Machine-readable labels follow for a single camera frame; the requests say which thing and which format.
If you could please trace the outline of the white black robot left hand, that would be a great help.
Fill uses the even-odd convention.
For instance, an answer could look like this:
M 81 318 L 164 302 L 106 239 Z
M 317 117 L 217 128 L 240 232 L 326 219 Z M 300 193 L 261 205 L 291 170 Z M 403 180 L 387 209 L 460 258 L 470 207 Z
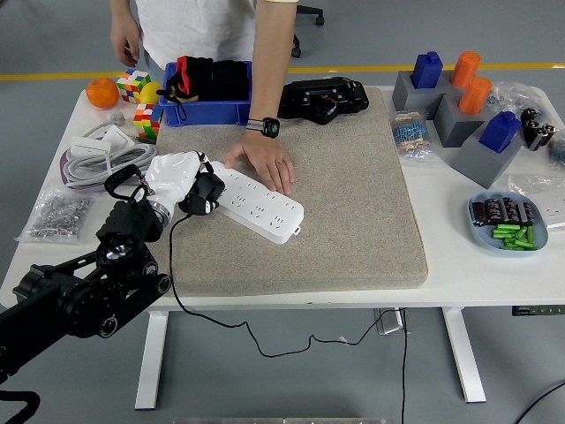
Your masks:
M 225 184 L 199 151 L 158 155 L 146 172 L 148 200 L 164 226 L 179 207 L 190 216 L 205 216 L 219 205 Z

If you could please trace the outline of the person's right hand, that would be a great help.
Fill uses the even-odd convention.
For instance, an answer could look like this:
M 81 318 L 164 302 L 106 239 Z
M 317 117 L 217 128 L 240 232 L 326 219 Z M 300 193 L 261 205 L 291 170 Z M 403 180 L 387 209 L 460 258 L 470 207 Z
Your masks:
M 117 60 L 135 68 L 139 62 L 139 27 L 136 23 L 118 23 L 111 28 L 110 40 Z

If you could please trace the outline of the person's left hand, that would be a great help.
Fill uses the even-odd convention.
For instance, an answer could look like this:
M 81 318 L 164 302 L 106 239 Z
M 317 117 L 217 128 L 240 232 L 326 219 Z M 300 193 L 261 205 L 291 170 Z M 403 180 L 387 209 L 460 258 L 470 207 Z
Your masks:
M 290 195 L 295 183 L 295 167 L 282 143 L 258 131 L 245 130 L 244 135 L 227 151 L 226 168 L 245 157 L 256 170 L 261 182 L 270 190 Z

